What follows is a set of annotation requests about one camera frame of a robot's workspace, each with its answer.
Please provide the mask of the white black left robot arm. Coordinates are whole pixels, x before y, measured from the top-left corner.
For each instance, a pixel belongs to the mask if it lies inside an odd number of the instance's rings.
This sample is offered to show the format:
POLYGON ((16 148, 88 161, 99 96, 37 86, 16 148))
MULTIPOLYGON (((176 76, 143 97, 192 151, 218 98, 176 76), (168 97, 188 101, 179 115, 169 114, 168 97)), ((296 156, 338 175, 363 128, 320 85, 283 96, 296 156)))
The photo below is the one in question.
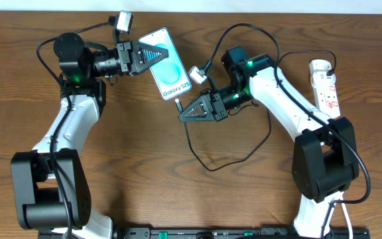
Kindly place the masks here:
POLYGON ((92 207, 80 161, 86 137, 101 117, 106 78, 138 75, 168 57, 165 48, 117 40, 113 48, 78 33, 51 39, 61 73, 60 111, 30 151, 11 159, 17 218, 41 238, 120 238, 113 220, 92 207))

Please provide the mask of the blue screen smartphone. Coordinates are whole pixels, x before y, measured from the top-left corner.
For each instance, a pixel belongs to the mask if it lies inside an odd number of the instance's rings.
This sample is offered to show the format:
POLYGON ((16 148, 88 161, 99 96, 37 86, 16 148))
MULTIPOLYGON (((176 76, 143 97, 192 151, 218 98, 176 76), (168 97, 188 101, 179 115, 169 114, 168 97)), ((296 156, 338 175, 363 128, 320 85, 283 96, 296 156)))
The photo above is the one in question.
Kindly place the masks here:
POLYGON ((189 91, 192 84, 178 55, 172 37, 163 27, 141 38, 139 42, 167 49, 168 57, 150 67, 153 78, 164 100, 189 91))

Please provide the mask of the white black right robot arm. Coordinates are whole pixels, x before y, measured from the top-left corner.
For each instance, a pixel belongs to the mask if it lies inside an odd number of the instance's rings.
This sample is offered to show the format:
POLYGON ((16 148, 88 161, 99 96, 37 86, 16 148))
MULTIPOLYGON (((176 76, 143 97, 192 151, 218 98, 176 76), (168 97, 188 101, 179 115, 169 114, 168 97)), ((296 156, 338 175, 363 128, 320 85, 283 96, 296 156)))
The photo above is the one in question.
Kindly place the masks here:
POLYGON ((225 52, 222 64, 229 85, 210 86, 187 106, 179 106, 179 120, 221 121, 250 100, 262 103, 294 143, 292 177, 302 196, 292 233, 305 238, 332 236, 334 208, 344 203, 344 192, 359 175, 354 128, 340 115, 335 63, 310 62, 314 102, 290 84, 279 63, 267 54, 250 57, 237 46, 225 52))

